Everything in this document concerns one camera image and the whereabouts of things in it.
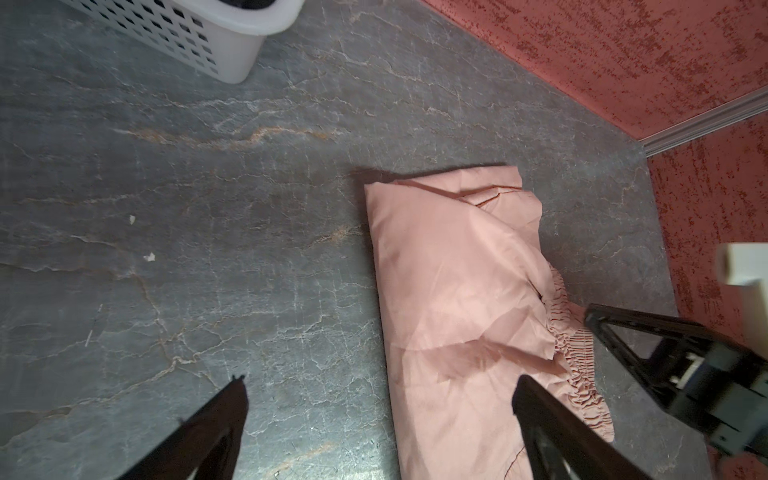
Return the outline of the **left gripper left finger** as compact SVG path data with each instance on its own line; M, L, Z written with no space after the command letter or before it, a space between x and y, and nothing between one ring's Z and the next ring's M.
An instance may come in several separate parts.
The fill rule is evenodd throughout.
M231 479L236 469L248 410L244 378L234 377L121 477Z

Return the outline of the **pink shorts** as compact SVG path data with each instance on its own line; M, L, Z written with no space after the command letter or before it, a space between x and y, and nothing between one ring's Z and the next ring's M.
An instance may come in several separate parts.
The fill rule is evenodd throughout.
M376 182L365 200L403 478L530 478L523 375L613 440L584 311L542 254L542 205L516 167Z

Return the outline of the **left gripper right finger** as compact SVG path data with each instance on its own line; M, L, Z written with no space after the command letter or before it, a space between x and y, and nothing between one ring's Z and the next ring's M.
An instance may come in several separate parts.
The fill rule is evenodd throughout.
M518 379L512 409L535 479L648 477L528 375Z

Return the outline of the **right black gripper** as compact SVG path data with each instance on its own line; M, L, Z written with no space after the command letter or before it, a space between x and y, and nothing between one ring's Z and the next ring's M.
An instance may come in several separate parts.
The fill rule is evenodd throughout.
M711 447L767 457L765 359L715 343L714 332L678 317L591 304L585 325L657 405Z

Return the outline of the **white plastic basket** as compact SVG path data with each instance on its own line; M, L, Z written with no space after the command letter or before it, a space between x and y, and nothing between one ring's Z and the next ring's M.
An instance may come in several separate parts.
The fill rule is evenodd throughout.
M224 1L75 0L67 6L227 84L249 75L267 37L290 28L305 2L259 9Z

